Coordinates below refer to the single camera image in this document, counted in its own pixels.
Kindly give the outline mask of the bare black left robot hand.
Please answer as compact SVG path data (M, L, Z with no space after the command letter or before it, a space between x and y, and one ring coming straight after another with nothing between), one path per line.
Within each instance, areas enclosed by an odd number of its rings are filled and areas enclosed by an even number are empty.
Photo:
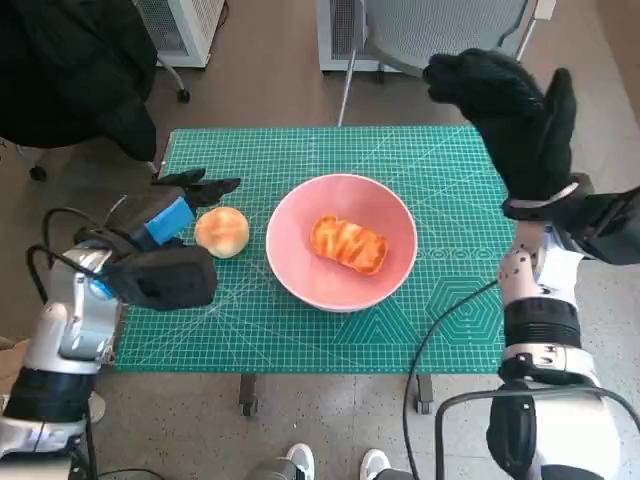
M106 229L123 235L142 251L159 248L191 225L197 210L217 204L236 190L239 178L207 179L204 168L154 178L150 185L119 200L106 217Z

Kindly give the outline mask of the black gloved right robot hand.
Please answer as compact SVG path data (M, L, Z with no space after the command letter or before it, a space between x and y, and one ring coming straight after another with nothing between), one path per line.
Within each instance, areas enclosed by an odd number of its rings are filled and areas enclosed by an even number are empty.
M577 102L567 69L543 91L517 60L472 48L433 55L423 79L432 101L479 132L511 198L546 201L569 185Z

